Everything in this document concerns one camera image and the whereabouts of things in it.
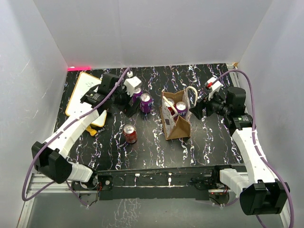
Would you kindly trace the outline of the brown canvas tote bag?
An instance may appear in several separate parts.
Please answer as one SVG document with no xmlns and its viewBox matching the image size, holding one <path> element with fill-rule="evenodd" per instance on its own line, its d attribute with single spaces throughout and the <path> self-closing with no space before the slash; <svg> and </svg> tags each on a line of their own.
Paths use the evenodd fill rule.
<svg viewBox="0 0 304 228">
<path fill-rule="evenodd" d="M 192 90 L 194 92 L 194 105 L 197 103 L 198 99 L 198 92 L 197 90 L 192 87 L 188 86 L 186 89 L 181 90 L 176 93 L 170 92 L 162 92 L 161 95 L 161 106 L 160 106 L 160 115 L 161 121 L 163 126 L 163 131 L 165 135 L 165 140 L 173 140 L 178 138 L 189 138 L 190 137 L 190 116 L 191 112 L 190 109 L 190 99 L 188 96 L 188 91 Z M 175 105 L 183 101 L 187 105 L 187 114 L 185 118 L 178 116 L 178 112 L 174 107 L 173 110 L 175 111 L 175 115 L 171 115 L 169 109 L 165 106 L 165 101 L 167 98 L 171 98 L 174 100 Z"/>
</svg>

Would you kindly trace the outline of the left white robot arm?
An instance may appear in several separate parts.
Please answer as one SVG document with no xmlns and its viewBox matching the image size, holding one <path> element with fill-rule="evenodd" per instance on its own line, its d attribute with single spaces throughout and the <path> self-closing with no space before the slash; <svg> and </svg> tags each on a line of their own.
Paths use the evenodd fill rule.
<svg viewBox="0 0 304 228">
<path fill-rule="evenodd" d="M 31 148 L 34 169 L 55 183 L 76 181 L 86 189 L 94 189 L 98 184 L 96 171 L 87 165 L 68 161 L 67 156 L 81 134 L 103 112 L 117 107 L 131 117 L 139 102 L 133 105 L 129 103 L 135 90 L 141 85 L 141 80 L 132 74 L 127 79 L 113 74 L 103 75 L 97 85 L 86 89 L 79 98 L 74 113 L 52 136 L 43 143 L 34 143 Z"/>
</svg>

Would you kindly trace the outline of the red cola can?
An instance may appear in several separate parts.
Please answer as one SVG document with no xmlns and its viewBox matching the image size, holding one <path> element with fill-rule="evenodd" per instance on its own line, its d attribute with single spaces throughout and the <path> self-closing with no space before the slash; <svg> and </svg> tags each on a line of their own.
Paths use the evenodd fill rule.
<svg viewBox="0 0 304 228">
<path fill-rule="evenodd" d="M 126 124 L 123 128 L 123 134 L 127 143 L 135 143 L 137 141 L 137 132 L 135 126 Z"/>
<path fill-rule="evenodd" d="M 173 99 L 167 98 L 167 101 L 165 101 L 165 106 L 169 109 L 171 115 L 175 115 L 175 111 L 172 108 L 175 106 L 175 102 Z"/>
</svg>

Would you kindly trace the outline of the red cola can front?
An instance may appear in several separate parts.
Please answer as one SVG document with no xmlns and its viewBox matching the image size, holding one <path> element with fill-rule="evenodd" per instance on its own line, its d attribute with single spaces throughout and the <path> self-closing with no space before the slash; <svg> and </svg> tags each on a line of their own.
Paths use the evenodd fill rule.
<svg viewBox="0 0 304 228">
<path fill-rule="evenodd" d="M 135 143 L 137 141 L 137 132 L 135 126 L 126 124 L 123 128 L 123 134 L 127 143 Z"/>
</svg>

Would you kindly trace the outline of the purple Fanta can front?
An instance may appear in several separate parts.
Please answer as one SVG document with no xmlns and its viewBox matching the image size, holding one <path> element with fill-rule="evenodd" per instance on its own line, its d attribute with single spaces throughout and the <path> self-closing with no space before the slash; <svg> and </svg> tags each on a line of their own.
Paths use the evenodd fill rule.
<svg viewBox="0 0 304 228">
<path fill-rule="evenodd" d="M 178 116 L 181 116 L 182 118 L 185 118 L 186 117 L 186 114 L 187 114 L 187 105 L 185 102 L 183 101 L 180 101 L 178 102 L 176 105 L 175 105 L 175 108 L 178 112 Z"/>
</svg>

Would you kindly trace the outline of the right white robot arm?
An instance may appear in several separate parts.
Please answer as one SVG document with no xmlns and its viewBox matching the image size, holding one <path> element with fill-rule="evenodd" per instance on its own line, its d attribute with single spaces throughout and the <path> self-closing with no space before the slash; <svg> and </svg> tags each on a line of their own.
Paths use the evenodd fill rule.
<svg viewBox="0 0 304 228">
<path fill-rule="evenodd" d="M 231 165 L 217 166 L 212 172 L 212 184 L 216 188 L 228 186 L 240 200 L 246 215 L 265 215 L 281 213 L 287 193 L 278 176 L 263 162 L 265 156 L 258 150 L 257 138 L 252 137 L 253 117 L 246 113 L 246 92 L 240 87 L 228 89 L 226 98 L 222 98 L 219 89 L 208 86 L 209 94 L 190 111 L 202 118 L 218 114 L 224 117 L 232 139 L 238 146 L 247 170 L 244 177 Z"/>
</svg>

